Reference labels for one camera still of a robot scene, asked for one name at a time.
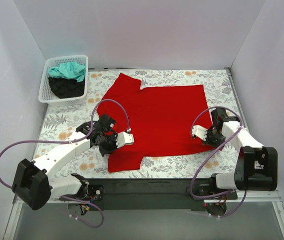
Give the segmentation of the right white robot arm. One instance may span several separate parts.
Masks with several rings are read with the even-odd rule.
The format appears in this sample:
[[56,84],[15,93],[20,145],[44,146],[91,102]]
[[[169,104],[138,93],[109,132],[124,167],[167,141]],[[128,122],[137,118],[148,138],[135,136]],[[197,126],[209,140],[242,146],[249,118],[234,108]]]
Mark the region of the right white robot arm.
[[208,194],[219,199],[226,190],[275,191],[278,185],[278,152],[264,146],[241,126],[237,116],[227,116],[218,107],[211,112],[212,126],[206,130],[202,143],[217,148],[226,140],[238,152],[235,170],[214,173],[209,178]]

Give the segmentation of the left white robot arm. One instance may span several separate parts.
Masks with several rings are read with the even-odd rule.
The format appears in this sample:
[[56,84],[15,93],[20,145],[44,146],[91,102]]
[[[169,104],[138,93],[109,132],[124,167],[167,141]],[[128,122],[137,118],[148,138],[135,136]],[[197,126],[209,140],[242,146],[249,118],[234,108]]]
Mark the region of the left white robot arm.
[[49,199],[67,196],[77,200],[89,199],[89,181],[72,173],[55,177],[71,160],[90,148],[99,147],[102,156],[116,150],[116,121],[104,114],[98,121],[85,122],[76,128],[68,143],[60,144],[32,161],[22,160],[16,169],[11,190],[32,210],[43,207]]

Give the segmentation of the red t shirt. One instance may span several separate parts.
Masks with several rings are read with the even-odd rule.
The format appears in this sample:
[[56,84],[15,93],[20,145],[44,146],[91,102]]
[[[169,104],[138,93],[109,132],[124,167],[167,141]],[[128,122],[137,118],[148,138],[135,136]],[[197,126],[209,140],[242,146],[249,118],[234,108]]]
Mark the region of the red t shirt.
[[212,125],[203,85],[141,88],[141,81],[120,74],[103,97],[98,114],[116,121],[120,132],[131,127],[134,144],[116,150],[108,158],[111,173],[140,169],[143,157],[197,154],[212,150],[190,129]]

